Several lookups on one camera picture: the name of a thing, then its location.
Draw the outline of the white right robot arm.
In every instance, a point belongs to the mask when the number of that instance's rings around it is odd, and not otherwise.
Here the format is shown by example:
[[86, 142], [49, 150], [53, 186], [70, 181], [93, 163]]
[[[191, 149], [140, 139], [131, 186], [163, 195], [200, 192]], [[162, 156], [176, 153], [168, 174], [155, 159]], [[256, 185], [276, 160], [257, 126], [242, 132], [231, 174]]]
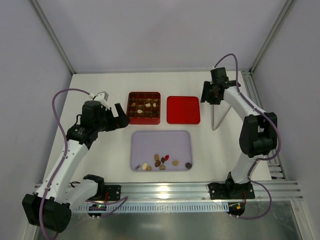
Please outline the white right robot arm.
[[278, 118], [273, 112], [265, 112], [241, 91], [238, 81], [229, 80], [224, 67], [210, 72], [211, 81], [205, 81], [201, 103], [220, 105], [228, 103], [242, 120], [239, 135], [241, 154], [228, 173], [224, 183], [212, 182], [208, 185], [212, 200], [254, 199], [251, 176], [259, 161], [279, 146], [277, 136]]

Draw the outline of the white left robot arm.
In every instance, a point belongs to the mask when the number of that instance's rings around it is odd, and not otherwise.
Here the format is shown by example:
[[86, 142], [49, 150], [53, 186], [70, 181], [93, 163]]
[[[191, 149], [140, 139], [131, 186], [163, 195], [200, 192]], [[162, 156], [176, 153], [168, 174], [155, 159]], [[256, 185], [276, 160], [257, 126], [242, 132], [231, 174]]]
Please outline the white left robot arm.
[[115, 104], [117, 116], [96, 100], [86, 101], [74, 124], [65, 136], [66, 142], [59, 160], [55, 163], [46, 180], [33, 194], [26, 194], [22, 206], [31, 225], [63, 232], [73, 211], [87, 200], [101, 200], [105, 195], [103, 177], [87, 174], [79, 185], [70, 191], [67, 187], [81, 160], [90, 150], [100, 132], [125, 128], [130, 118], [120, 103]]

